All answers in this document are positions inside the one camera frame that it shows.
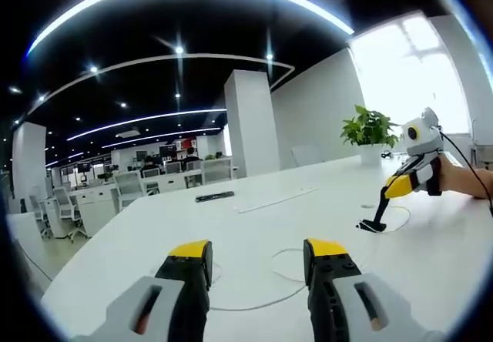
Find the white cable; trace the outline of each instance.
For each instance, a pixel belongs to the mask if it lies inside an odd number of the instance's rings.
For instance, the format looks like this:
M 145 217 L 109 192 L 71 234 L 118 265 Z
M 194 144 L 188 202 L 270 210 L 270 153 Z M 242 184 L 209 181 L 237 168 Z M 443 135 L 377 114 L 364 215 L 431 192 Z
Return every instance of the white cable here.
M 364 209 L 373 209 L 375 207 L 375 205 L 361 205 L 361 207 L 364 208 Z M 373 233 L 376 233 L 376 234 L 389 234 L 389 233 L 394 233 L 394 232 L 397 232 L 398 230 L 401 230 L 407 223 L 409 223 L 409 219 L 411 218 L 411 211 L 408 208 L 403 207 L 403 206 L 389 206 L 389 207 L 393 207 L 395 209 L 403 209 L 403 210 L 406 210 L 409 213 L 409 216 L 407 217 L 406 221 L 404 221 L 404 223 L 401 226 L 399 226 L 397 229 L 383 231 L 383 232 L 378 232 L 375 229 L 373 229 L 372 227 L 370 227 L 367 224 L 365 224 L 361 220 L 358 223 L 358 225 L 365 225 L 368 228 L 369 231 L 371 231 Z
M 300 251 L 300 252 L 303 252 L 303 250 L 299 249 L 299 248 L 286 248 L 284 250 L 281 250 L 279 252 L 276 252 L 272 257 L 271 257 L 271 266 L 272 266 L 272 260 L 277 257 L 278 255 L 284 253 L 284 252 L 287 252 L 287 251 Z M 218 264 L 218 263 L 215 263 L 220 269 L 221 269 L 221 275 L 219 275 L 214 281 L 213 281 L 213 284 L 215 284 L 219 278 L 221 278 L 221 276 L 223 275 L 222 274 L 222 267 Z M 299 280 L 299 279 L 294 279 L 294 278 L 290 278 L 290 277 L 287 277 L 277 271 L 275 271 L 274 269 L 272 270 L 275 274 L 279 275 L 280 277 L 284 278 L 284 279 L 287 279 L 287 280 L 291 280 L 292 282 L 298 282 L 298 283 L 305 283 L 304 280 Z M 267 302 L 267 303 L 262 303 L 261 305 L 257 305 L 257 306 L 252 306 L 252 307 L 244 307 L 244 308 L 239 308 L 239 309 L 229 309 L 229 308 L 225 308 L 225 307 L 209 307 L 210 310 L 213 310 L 213 311 L 251 311 L 251 310 L 259 310 L 259 309 L 263 309 L 264 307 L 268 307 L 268 306 L 272 306 L 272 305 L 275 305 L 276 303 L 281 303 L 285 300 L 289 300 L 291 297 L 297 295 L 299 292 L 301 292 L 304 287 L 306 287 L 305 285 L 303 285 L 301 288 L 299 288 L 298 290 L 296 290 L 295 292 L 283 297 L 283 298 L 280 298 L 278 300 L 274 300 L 274 301 L 270 301 L 270 302 Z

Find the black ceiling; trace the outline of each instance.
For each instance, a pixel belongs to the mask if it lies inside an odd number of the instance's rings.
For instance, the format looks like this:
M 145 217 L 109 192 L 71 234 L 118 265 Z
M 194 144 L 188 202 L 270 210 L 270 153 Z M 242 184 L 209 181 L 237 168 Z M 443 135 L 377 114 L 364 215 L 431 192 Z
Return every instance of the black ceiling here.
M 72 149 L 105 152 L 115 134 L 139 127 L 143 136 L 222 127 L 224 114 L 181 116 L 107 129 L 71 142 L 66 139 L 115 122 L 178 110 L 223 107 L 223 85 L 233 69 L 265 71 L 270 84 L 286 73 L 279 66 L 232 59 L 183 59 L 149 62 L 103 73 L 60 92 L 27 112 L 40 95 L 88 73 L 120 62 L 173 54 L 163 41 L 181 43 L 186 53 L 217 53 L 263 59 L 271 45 L 275 60 L 302 72 L 345 46 L 347 36 L 303 8 L 282 0 L 107 0 L 82 12 L 49 35 L 24 59 L 40 30 L 82 0 L 7 0 L 8 68 L 2 79 L 2 135 L 12 140 L 19 117 L 47 127 L 47 162 Z M 335 13 L 355 30 L 422 9 L 443 13 L 436 0 L 311 0 Z M 22 94 L 11 94 L 18 86 Z M 179 92 L 179 102 L 175 93 Z M 123 109 L 120 103 L 128 106 Z M 4 143 L 3 159 L 10 154 Z

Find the black cable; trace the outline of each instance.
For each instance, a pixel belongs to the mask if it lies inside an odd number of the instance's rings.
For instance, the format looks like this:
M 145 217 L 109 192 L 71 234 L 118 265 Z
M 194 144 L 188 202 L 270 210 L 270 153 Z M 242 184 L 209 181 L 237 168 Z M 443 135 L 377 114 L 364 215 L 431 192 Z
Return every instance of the black cable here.
M 441 134 L 441 136 L 443 136 L 444 138 L 446 138 L 446 140 L 449 141 L 451 145 L 454 146 L 454 148 L 457 150 L 457 152 L 459 152 L 459 154 L 461 155 L 461 157 L 468 164 L 469 169 L 471 169 L 472 173 L 476 176 L 476 179 L 478 179 L 478 181 L 481 183 L 481 185 L 483 186 L 483 188 L 485 188 L 486 196 L 487 196 L 488 201 L 490 203 L 490 214 L 491 214 L 491 216 L 493 216 L 493 205 L 491 204 L 491 196 L 490 196 L 490 193 L 488 191 L 488 188 L 486 188 L 486 185 L 483 183 L 483 181 L 481 179 L 479 179 L 478 174 L 476 173 L 476 171 L 474 170 L 474 168 L 472 167 L 472 165 L 469 163 L 468 159 L 466 159 L 465 156 L 464 156 L 464 154 L 462 154 L 461 150 L 455 145 L 455 143 L 452 142 L 452 140 L 450 138 L 448 138 L 444 133 L 440 132 L 440 134 Z
M 18 244 L 18 246 L 21 248 L 21 251 L 25 254 L 25 256 L 29 259 L 29 261 L 31 261 L 31 263 L 32 263 L 35 267 L 37 267 L 37 268 L 39 269 L 39 271 L 41 271 L 41 272 L 43 273 L 43 275 L 49 279 L 49 281 L 50 281 L 50 282 L 52 282 L 52 281 L 53 281 L 53 279 L 52 279 L 52 278 L 50 278 L 50 277 L 48 276 L 48 274 L 47 274 L 47 273 L 45 273 L 45 271 L 44 271 L 41 267 L 39 267 L 39 265 L 38 265 L 37 263 L 35 263 L 35 262 L 34 262 L 34 260 L 33 260 L 31 257 L 29 257 L 29 255 L 28 255 L 28 254 L 24 251 L 24 249 L 22 248 L 22 246 L 21 246 L 21 244 L 20 244 L 20 243 Z

